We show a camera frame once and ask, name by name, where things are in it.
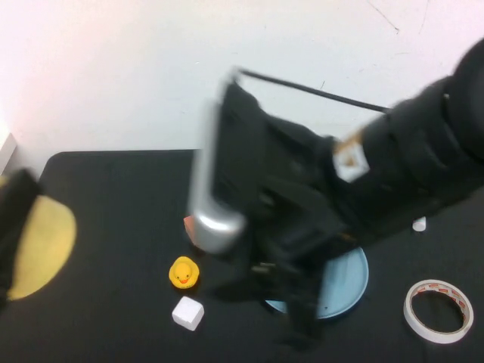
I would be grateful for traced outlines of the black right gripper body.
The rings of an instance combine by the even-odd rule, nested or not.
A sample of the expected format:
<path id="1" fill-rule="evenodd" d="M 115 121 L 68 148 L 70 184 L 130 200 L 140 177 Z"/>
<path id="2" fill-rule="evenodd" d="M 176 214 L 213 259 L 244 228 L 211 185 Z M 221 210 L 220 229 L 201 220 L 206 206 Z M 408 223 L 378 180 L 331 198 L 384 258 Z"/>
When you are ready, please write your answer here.
<path id="1" fill-rule="evenodd" d="M 267 114 L 231 81 L 218 112 L 215 197 L 240 213 L 253 246 L 277 266 L 318 268 L 358 246 L 354 218 L 332 196 L 330 141 Z"/>

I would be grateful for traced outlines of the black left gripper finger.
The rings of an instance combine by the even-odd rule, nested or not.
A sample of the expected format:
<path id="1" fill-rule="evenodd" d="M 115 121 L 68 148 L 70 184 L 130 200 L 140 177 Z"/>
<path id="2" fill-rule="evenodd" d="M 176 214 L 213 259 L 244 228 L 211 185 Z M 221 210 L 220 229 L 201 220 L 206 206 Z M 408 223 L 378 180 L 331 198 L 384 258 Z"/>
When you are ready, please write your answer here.
<path id="1" fill-rule="evenodd" d="M 41 188 L 27 169 L 9 175 L 1 186 L 1 302 L 13 284 L 14 258 L 29 211 Z"/>

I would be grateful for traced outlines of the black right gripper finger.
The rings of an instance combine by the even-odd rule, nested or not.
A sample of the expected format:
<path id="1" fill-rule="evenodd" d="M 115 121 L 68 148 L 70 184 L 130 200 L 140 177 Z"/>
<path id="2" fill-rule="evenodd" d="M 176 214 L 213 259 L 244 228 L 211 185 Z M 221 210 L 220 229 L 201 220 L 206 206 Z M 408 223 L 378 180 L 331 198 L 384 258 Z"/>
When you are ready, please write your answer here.
<path id="1" fill-rule="evenodd" d="M 285 270 L 288 343 L 313 343 L 321 336 L 318 303 L 325 265 L 325 261 L 306 260 L 304 265 L 291 264 Z"/>
<path id="2" fill-rule="evenodd" d="M 249 269 L 244 282 L 247 299 L 285 300 L 282 277 L 276 264 L 257 264 Z"/>

